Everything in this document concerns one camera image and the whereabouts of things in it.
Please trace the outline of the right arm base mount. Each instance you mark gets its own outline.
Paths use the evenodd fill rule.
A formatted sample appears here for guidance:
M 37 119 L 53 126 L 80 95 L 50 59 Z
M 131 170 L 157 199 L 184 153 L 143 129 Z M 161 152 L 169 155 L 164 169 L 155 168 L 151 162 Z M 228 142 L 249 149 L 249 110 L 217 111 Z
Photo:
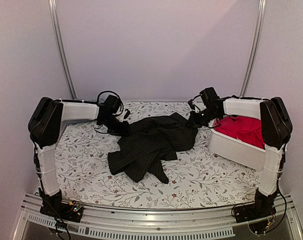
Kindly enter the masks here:
M 278 191 L 266 196 L 257 190 L 254 196 L 254 203 L 234 205 L 231 209 L 231 216 L 235 218 L 237 223 L 264 218 L 264 220 L 250 223 L 248 228 L 255 235 L 266 234 L 275 220 L 276 208 L 274 200 L 277 195 Z

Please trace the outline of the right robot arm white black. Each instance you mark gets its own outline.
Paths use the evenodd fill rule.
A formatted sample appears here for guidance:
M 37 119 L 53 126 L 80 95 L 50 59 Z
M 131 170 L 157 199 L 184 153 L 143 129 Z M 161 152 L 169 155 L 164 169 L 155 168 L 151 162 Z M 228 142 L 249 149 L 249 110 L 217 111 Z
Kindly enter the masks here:
M 291 138 L 293 125 L 280 97 L 255 98 L 227 96 L 204 99 L 205 109 L 200 110 L 193 99 L 188 124 L 195 128 L 210 129 L 209 149 L 235 163 L 262 172 L 257 196 L 271 197 L 277 191 L 277 180 L 282 174 L 281 162 Z M 249 117 L 261 122 L 264 148 L 258 148 L 240 139 L 218 132 L 223 117 Z

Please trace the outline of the black striped garment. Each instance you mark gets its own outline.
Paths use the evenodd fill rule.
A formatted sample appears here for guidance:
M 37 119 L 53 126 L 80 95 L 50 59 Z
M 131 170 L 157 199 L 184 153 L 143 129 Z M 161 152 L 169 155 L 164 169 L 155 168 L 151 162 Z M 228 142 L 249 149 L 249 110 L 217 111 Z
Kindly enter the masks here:
M 119 150 L 108 153 L 107 161 L 112 175 L 124 172 L 135 183 L 150 173 L 168 184 L 162 161 L 177 160 L 178 152 L 191 150 L 198 134 L 177 112 L 146 117 L 131 123 L 128 130 L 129 135 L 117 142 Z

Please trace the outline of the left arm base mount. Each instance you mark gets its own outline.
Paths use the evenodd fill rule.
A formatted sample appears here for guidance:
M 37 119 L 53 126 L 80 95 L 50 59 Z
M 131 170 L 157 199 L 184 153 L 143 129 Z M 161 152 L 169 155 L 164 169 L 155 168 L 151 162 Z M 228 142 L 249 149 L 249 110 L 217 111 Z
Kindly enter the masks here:
M 81 222 L 84 211 L 81 203 L 75 200 L 63 202 L 61 191 L 52 196 L 40 191 L 39 195 L 42 199 L 41 214 L 70 222 Z

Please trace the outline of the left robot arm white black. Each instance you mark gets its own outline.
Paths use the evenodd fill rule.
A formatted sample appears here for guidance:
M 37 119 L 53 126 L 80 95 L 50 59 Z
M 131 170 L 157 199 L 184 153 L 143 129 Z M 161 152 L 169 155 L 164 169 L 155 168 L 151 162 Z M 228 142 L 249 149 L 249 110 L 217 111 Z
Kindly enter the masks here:
M 118 119 L 124 111 L 119 96 L 110 93 L 104 102 L 86 100 L 53 100 L 42 97 L 28 123 L 29 137 L 34 145 L 34 165 L 39 179 L 39 195 L 61 198 L 56 166 L 55 148 L 64 122 L 96 121 L 114 136 L 129 135 L 129 123 Z

